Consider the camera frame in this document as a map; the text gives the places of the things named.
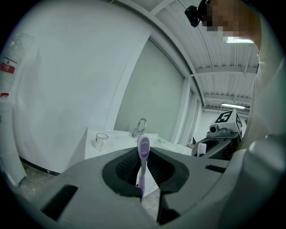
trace white cup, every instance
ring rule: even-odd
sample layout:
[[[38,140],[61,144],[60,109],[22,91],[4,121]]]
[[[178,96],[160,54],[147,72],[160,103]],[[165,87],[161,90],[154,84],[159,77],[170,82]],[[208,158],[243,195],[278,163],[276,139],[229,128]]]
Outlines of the white cup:
[[[108,139],[108,136],[106,134],[97,134],[95,138],[95,148],[98,151],[105,149],[107,139]]]

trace fluorescent light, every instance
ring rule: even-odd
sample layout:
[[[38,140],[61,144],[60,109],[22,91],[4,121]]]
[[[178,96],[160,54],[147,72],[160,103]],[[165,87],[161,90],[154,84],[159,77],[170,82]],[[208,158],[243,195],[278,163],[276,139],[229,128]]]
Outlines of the fluorescent light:
[[[226,103],[223,103],[222,106],[230,106],[230,107],[235,107],[235,108],[240,108],[240,109],[244,109],[245,108],[245,106],[238,106],[238,105],[226,104]]]
[[[252,40],[239,39],[239,38],[235,38],[235,37],[225,37],[225,42],[227,44],[232,44],[232,43],[254,43]]]

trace floor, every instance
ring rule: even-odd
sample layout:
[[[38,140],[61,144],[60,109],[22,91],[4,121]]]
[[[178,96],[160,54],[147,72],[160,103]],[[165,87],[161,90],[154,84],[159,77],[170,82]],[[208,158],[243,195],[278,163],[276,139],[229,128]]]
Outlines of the floor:
[[[43,173],[36,170],[23,163],[24,169],[27,173],[25,177],[19,184],[16,191],[30,200],[39,190],[41,190],[50,180],[55,178],[53,175]],[[159,209],[159,197],[160,190],[152,192],[151,194],[145,196],[142,199],[142,206],[147,211],[147,213],[154,219],[157,219],[158,209]]]

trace white shirt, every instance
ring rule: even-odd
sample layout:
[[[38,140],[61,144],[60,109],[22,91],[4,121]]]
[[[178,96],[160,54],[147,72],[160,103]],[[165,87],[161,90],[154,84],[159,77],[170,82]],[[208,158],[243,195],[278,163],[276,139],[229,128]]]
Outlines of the white shirt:
[[[261,16],[259,68],[254,79],[250,114],[240,149],[269,134],[286,132],[286,68],[284,53],[272,28]]]

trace red label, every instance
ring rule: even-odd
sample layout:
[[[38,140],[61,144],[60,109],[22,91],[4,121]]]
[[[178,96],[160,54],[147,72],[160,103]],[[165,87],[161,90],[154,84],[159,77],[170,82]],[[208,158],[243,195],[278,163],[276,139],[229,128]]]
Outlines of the red label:
[[[7,64],[2,62],[1,65],[0,65],[0,70],[2,70],[4,72],[11,73],[11,74],[14,74],[15,67],[11,66],[11,65],[7,65]]]

